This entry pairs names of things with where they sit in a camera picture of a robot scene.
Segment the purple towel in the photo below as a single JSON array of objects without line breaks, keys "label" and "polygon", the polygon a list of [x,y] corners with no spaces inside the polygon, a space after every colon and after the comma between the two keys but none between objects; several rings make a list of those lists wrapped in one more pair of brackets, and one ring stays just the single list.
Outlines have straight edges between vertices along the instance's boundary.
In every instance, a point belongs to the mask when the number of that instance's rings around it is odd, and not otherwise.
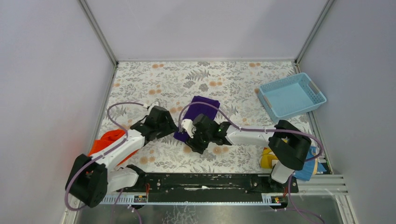
[{"label": "purple towel", "polygon": [[[192,103],[194,103],[194,102],[203,102],[203,103],[210,104],[210,105],[212,105],[212,106],[214,106],[216,108],[220,107],[220,102],[218,100],[205,98],[205,97],[202,97],[202,96],[194,96],[191,102]],[[191,105],[191,106],[188,107],[186,113],[183,116],[183,119],[194,120],[198,115],[204,114],[207,117],[209,117],[212,120],[214,120],[216,115],[217,115],[217,112],[218,111],[216,109],[214,109],[214,108],[212,108],[210,106],[207,106],[207,105],[204,105],[204,104],[194,104],[194,105]],[[177,133],[174,133],[173,137],[176,140],[185,143],[188,140],[189,135],[187,133],[177,132]]]}]

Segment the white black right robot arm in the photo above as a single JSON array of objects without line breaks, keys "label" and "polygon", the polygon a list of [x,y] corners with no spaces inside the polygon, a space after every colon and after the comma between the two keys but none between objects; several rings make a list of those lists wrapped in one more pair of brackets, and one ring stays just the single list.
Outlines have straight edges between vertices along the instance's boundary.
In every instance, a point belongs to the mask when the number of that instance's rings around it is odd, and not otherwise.
[{"label": "white black right robot arm", "polygon": [[277,158],[271,164],[271,180],[284,184],[303,169],[311,139],[290,122],[280,120],[274,129],[238,126],[230,121],[217,123],[200,114],[194,120],[183,119],[180,128],[189,135],[186,144],[193,152],[203,153],[209,143],[221,145],[254,145],[269,148]]}]

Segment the light blue plastic basket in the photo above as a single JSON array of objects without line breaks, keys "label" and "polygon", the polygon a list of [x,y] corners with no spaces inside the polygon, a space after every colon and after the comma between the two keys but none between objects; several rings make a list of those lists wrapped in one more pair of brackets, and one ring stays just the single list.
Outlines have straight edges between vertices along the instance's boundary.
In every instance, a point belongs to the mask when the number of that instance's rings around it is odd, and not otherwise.
[{"label": "light blue plastic basket", "polygon": [[275,123],[316,110],[327,102],[306,73],[261,85],[258,98]]}]

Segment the orange towel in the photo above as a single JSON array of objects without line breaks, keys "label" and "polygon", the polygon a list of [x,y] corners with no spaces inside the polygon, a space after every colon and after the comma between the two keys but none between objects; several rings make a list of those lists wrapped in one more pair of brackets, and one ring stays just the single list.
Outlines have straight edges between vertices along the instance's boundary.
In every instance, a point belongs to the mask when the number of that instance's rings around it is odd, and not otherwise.
[{"label": "orange towel", "polygon": [[95,140],[88,153],[89,157],[102,156],[96,162],[105,164],[112,170],[144,146],[145,138],[136,130],[128,130],[128,136],[123,130],[117,129],[106,132],[99,140]]}]

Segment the floral patterned table mat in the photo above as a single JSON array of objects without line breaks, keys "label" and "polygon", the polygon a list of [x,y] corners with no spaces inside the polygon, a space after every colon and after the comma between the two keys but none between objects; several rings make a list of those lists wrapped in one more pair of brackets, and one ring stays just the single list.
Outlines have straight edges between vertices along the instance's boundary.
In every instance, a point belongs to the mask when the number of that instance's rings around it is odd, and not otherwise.
[{"label": "floral patterned table mat", "polygon": [[[158,103],[174,120],[194,96],[220,102],[216,121],[230,118],[244,126],[274,123],[258,99],[262,84],[291,76],[294,65],[280,62],[121,62],[118,66],[99,134],[123,126],[129,128],[147,111],[141,104]],[[192,150],[172,135],[155,140],[122,163],[146,172],[262,173],[263,148],[252,145],[210,144],[203,154]]]}]

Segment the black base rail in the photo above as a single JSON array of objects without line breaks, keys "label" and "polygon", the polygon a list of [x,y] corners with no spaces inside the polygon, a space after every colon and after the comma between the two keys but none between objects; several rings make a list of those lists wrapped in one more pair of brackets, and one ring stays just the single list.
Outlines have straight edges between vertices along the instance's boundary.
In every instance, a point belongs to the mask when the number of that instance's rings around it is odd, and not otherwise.
[{"label": "black base rail", "polygon": [[241,194],[275,194],[299,192],[295,178],[291,186],[269,179],[267,174],[218,174],[218,173],[144,173],[137,183],[124,192],[143,195],[198,196]]}]

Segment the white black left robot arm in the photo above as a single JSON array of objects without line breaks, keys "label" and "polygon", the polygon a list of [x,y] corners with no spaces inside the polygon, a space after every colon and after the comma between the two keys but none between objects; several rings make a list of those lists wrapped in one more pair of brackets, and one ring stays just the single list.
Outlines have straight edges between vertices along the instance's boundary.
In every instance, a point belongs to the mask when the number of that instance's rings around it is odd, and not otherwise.
[{"label": "white black left robot arm", "polygon": [[178,130],[167,109],[152,105],[147,110],[148,115],[129,129],[122,127],[122,135],[114,143],[90,156],[81,154],[75,159],[65,186],[64,201],[68,209],[75,210],[69,204],[69,195],[94,208],[107,193],[136,184],[139,177],[136,171],[127,168],[113,172],[113,169],[149,142]]}]

